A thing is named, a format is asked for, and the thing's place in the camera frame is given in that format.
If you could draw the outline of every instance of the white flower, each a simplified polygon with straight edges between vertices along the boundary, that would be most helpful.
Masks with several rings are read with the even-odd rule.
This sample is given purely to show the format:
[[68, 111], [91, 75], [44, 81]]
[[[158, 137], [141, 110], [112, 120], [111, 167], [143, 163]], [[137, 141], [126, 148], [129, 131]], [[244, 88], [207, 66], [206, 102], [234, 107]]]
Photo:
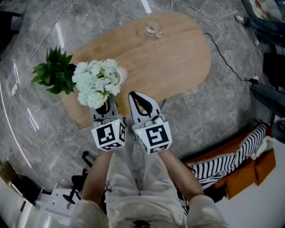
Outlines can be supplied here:
[[117, 68], [118, 68], [118, 64], [114, 59], [106, 59], [102, 63], [103, 70], [109, 69], [112, 73], [115, 73]]
[[87, 106], [87, 97], [88, 94], [86, 93], [79, 93], [78, 94], [78, 101], [80, 104]]
[[80, 62], [77, 65], [72, 81], [78, 88], [80, 104], [93, 109], [100, 108], [110, 94], [120, 92], [118, 78], [115, 75], [118, 64], [115, 60]]
[[98, 78], [95, 81], [95, 88], [101, 92], [104, 92], [105, 86], [108, 85], [111, 82], [108, 78]]
[[99, 92], [89, 94], [86, 101], [87, 105], [93, 109], [100, 108], [105, 102], [104, 96]]
[[112, 74], [113, 74], [113, 71], [111, 69], [106, 69], [106, 70], [103, 71], [103, 75], [105, 77], [109, 77]]
[[108, 84], [105, 86], [105, 89], [110, 92], [113, 95], [117, 95], [120, 92], [120, 86], [119, 85], [112, 85], [112, 84]]
[[88, 66], [90, 67], [90, 68], [92, 68], [94, 65], [97, 65], [97, 66], [99, 66], [99, 67], [101, 67], [102, 66], [102, 61], [97, 61], [97, 60], [92, 60], [89, 64], [88, 64]]
[[98, 75], [100, 73], [101, 65], [102, 65], [101, 61], [93, 60], [88, 64], [88, 67], [89, 67], [91, 73], [95, 76], [95, 75]]
[[80, 62], [77, 64], [76, 66], [76, 70], [74, 71], [74, 74], [79, 74], [79, 73], [83, 73], [87, 70], [88, 65], [85, 62]]
[[116, 77], [115, 74], [111, 74], [108, 78], [111, 80], [111, 84], [116, 85], [119, 82], [119, 80], [118, 80], [118, 78]]

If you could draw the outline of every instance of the beige shirt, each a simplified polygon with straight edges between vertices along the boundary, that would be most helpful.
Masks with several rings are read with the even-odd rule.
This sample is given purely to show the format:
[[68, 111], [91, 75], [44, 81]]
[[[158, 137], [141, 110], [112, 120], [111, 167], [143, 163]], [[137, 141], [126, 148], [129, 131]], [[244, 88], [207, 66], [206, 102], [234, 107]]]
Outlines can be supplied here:
[[108, 224], [107, 216], [99, 206], [82, 200], [76, 204], [70, 221], [70, 228], [228, 228], [214, 201], [199, 195], [189, 202], [188, 215], [180, 208], [169, 204], [167, 198], [149, 196], [125, 197], [114, 207], [117, 215], [114, 224]]

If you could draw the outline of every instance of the marble floor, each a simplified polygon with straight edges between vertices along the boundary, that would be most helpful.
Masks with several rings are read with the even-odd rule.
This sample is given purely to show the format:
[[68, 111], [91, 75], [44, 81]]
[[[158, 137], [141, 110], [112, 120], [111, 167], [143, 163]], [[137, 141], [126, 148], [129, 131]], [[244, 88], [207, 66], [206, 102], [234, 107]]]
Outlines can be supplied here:
[[[13, 21], [13, 26], [20, 27], [19, 35], [13, 37], [1, 56], [0, 83], [6, 109], [15, 75], [28, 63], [69, 2], [4, 0], [1, 3], [0, 10], [23, 14], [22, 18]], [[208, 0], [185, 2], [211, 17], [216, 14]], [[174, 11], [190, 16], [203, 32], [210, 33], [241, 78], [257, 74], [260, 81], [268, 85], [262, 74], [262, 64], [263, 52], [270, 49], [266, 45], [255, 47], [254, 31], [234, 20], [235, 14], [247, 15], [241, 0], [213, 2], [220, 11], [215, 21], [184, 5], [175, 5]], [[170, 10], [170, 0], [148, 0], [148, 3], [152, 14]], [[45, 61], [49, 47], [61, 45], [67, 53], [72, 53], [98, 35], [147, 15], [141, 0], [73, 0], [20, 76], [17, 97], [10, 100], [7, 119], [1, 105], [0, 160], [8, 159], [17, 172], [48, 190], [56, 183], [70, 187], [71, 176], [81, 174], [86, 166], [81, 159], [82, 152], [89, 150], [96, 155], [97, 150], [90, 128], [82, 129], [69, 118], [60, 97], [30, 83], [32, 67]], [[251, 118], [269, 122], [271, 115], [249, 94], [248, 83], [240, 82], [225, 65], [209, 37], [207, 41], [212, 65], [205, 82], [195, 90], [167, 99], [162, 108], [171, 126], [172, 150], [179, 157], [199, 152], [227, 138]], [[37, 131], [30, 123], [28, 108], [39, 126]], [[143, 162], [136, 143], [132, 166], [136, 177], [141, 177]]]

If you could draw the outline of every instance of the potted plant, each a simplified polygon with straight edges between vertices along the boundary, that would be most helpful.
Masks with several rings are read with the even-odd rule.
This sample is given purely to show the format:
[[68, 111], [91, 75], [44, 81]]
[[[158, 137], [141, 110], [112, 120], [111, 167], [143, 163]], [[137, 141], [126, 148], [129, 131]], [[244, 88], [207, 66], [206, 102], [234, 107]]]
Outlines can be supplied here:
[[69, 63], [71, 58], [72, 55], [67, 56], [66, 51], [62, 54], [60, 48], [50, 49], [49, 53], [46, 53], [46, 63], [34, 67], [33, 73], [36, 73], [36, 76], [31, 82], [52, 86], [47, 91], [53, 94], [59, 94], [61, 91], [66, 94], [74, 92], [76, 83], [72, 81], [72, 76], [76, 65]]
[[127, 73], [114, 59], [78, 63], [72, 80], [79, 91], [79, 103], [93, 109], [104, 109], [110, 95], [120, 92]]

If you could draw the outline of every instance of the chair leg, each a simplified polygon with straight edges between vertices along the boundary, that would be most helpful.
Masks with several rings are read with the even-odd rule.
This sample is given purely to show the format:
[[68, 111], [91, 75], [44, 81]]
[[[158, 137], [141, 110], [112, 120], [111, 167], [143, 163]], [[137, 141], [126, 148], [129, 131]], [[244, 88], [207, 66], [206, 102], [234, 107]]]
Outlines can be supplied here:
[[12, 16], [17, 16], [17, 17], [20, 17], [20, 16], [21, 16], [21, 14], [16, 13], [16, 12], [10, 12], [10, 14], [11, 14]]
[[12, 34], [19, 34], [19, 31], [17, 31], [17, 30], [11, 30], [10, 31]]
[[88, 151], [84, 151], [83, 154], [82, 154], [82, 159], [91, 168], [93, 164], [86, 158], [86, 156], [88, 156], [88, 155], [89, 155], [89, 152]]

